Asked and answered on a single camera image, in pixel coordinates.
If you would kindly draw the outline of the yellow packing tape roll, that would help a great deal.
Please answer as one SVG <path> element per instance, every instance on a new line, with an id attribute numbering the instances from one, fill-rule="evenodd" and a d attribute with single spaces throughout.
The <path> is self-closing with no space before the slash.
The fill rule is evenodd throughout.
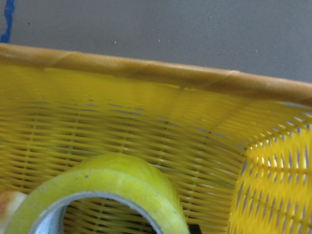
<path id="1" fill-rule="evenodd" d="M 91 157 L 44 182 L 19 205 L 8 234 L 62 234 L 67 206 L 106 198 L 137 211 L 158 234 L 189 232 L 178 193 L 152 164 L 112 153 Z"/>

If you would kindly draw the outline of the yellow plastic woven basket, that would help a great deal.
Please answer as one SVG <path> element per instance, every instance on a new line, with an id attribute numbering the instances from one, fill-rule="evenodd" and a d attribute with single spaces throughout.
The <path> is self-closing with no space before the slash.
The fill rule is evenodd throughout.
<path id="1" fill-rule="evenodd" d="M 312 86 L 212 68 L 1 44 L 0 188 L 139 157 L 204 234 L 312 231 Z"/>

